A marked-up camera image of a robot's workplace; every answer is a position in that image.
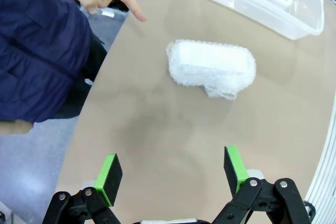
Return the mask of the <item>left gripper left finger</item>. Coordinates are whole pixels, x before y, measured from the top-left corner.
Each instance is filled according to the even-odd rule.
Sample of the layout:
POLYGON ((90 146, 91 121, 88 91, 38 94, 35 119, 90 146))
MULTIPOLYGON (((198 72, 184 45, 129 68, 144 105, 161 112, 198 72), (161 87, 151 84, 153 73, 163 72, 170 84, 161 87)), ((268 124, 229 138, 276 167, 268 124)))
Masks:
POLYGON ((119 223, 111 207, 114 206, 122 179, 117 154, 109 154, 93 186, 76 194, 56 192, 48 206, 43 223, 119 223))

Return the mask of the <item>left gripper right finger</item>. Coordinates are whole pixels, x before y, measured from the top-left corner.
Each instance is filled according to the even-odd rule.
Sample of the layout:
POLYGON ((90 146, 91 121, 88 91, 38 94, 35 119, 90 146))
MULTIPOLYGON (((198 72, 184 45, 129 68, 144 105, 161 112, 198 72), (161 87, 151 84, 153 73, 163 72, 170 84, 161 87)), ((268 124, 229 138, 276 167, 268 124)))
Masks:
POLYGON ((264 212, 271 223, 311 223, 295 182, 281 178, 273 184, 248 174, 236 146, 224 148, 224 171, 232 200, 212 223, 247 223, 264 212))

